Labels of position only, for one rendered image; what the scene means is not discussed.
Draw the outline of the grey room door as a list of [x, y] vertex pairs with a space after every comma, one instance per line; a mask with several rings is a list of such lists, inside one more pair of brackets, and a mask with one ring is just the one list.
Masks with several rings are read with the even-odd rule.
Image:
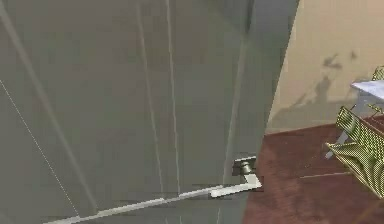
[[[244, 183], [299, 2], [0, 0], [0, 224]], [[76, 224], [242, 224], [250, 193]]]

